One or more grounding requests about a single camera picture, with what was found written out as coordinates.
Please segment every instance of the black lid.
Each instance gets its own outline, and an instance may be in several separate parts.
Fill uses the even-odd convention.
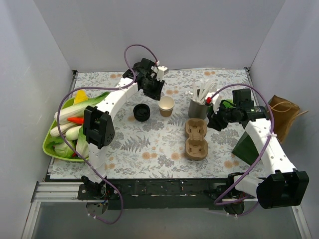
[[[145,104],[139,104],[134,107],[133,114],[136,120],[140,122],[147,121],[151,115],[150,107]]]

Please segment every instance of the brown cup holder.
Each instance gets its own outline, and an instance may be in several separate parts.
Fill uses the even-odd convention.
[[[208,144],[204,137],[207,134],[206,122],[202,119],[189,119],[185,124],[188,136],[185,145],[186,157],[192,160],[203,160],[208,155]]]

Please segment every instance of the floral tablecloth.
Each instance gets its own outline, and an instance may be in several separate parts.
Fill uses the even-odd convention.
[[[79,73],[75,87],[112,87],[121,75],[122,72]],[[185,158],[184,128],[189,119],[189,98],[185,92],[192,89],[193,79],[203,78],[214,80],[219,89],[232,83],[249,84],[245,70],[172,70],[165,75],[162,90],[162,95],[175,100],[172,116],[168,118],[160,115],[157,101],[138,92],[125,103],[113,121],[115,138],[108,146],[105,158],[108,178],[227,177],[231,172],[244,172],[249,167],[231,154],[244,132],[237,123],[229,124],[222,132],[208,129],[205,139],[209,153],[203,161]],[[221,92],[222,98],[231,99],[233,89]],[[89,97],[98,96],[101,92],[86,91]],[[138,122],[133,116],[134,106],[140,103],[147,104],[151,109],[151,117],[146,122]],[[50,178],[79,179],[87,170],[84,163],[55,159]],[[253,175],[264,176],[261,163],[255,167]]]

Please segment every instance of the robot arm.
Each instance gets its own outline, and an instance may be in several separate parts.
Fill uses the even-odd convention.
[[[221,103],[217,113],[211,112],[207,126],[221,131],[230,122],[241,123],[260,153],[271,134],[271,122],[265,108],[254,106],[250,89],[233,91],[233,101],[233,108],[226,108]],[[265,209],[300,205],[309,182],[308,175],[299,172],[289,161],[275,137],[271,137],[261,160],[266,179],[247,175],[235,189],[258,198]],[[241,174],[234,176],[234,182],[240,177]]]
[[[168,72],[167,67],[156,66],[154,62],[145,58],[136,63],[133,70],[136,73],[136,81],[132,85],[111,92],[95,107],[87,107],[84,112],[83,132],[88,142],[90,163],[103,177],[106,177],[106,146],[112,142],[115,136],[113,120],[116,113],[139,90],[143,90],[143,93],[152,99],[160,100],[161,90],[165,83],[163,77]],[[132,79],[131,71],[126,71],[117,87],[128,85],[132,82]],[[87,183],[88,180],[93,183],[102,181],[92,169],[89,169],[88,175],[82,177],[82,180]]]

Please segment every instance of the red chili pepper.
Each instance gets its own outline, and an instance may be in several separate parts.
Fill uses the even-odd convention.
[[[72,118],[68,118],[67,120],[72,123],[78,123],[78,124],[84,123],[84,118],[72,117]]]

